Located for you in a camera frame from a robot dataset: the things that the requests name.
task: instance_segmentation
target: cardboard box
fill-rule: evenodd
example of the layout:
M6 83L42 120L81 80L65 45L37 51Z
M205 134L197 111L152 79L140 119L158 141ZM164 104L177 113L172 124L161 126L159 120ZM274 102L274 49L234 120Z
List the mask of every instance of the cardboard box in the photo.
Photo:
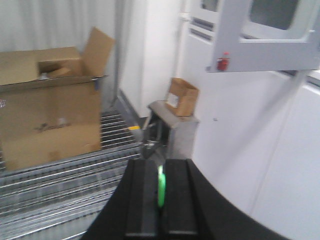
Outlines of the cardboard box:
M199 90L187 81L182 78L172 78L165 104L178 117L191 116L198 94Z
M101 149L101 94L114 40L96 28L75 47L0 53L0 139L8 170ZM49 78L40 80L40 74Z

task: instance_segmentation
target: white panel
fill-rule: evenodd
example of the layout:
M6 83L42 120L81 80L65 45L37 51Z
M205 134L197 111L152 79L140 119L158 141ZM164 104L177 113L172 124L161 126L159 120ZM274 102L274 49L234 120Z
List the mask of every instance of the white panel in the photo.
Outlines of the white panel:
M182 77L200 89L192 159L250 213L298 82L276 72L207 73L212 46L186 31Z
M298 93L252 216L293 240L320 236L320 90Z
M229 52L226 72L312 70L320 63L320 1L317 1L312 24L301 39L242 39L242 29L252 0L221 0L219 22L209 72L220 72L217 60Z

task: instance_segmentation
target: white wall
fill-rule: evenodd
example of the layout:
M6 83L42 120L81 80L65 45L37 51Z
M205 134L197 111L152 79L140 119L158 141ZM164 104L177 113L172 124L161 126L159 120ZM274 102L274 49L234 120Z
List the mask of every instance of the white wall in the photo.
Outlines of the white wall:
M146 0L134 0L130 22L124 25L122 30L128 32L128 40L126 54L122 56L124 59L119 73L119 87L137 113L141 110L142 99L146 10Z
M83 50L92 26L115 37L116 0L1 0L0 51L76 46ZM112 100L115 80L114 51L102 83L102 110Z
M165 98L174 75L181 0L136 0L120 88L140 117Z
M320 236L320 88L298 91L252 216L293 240Z

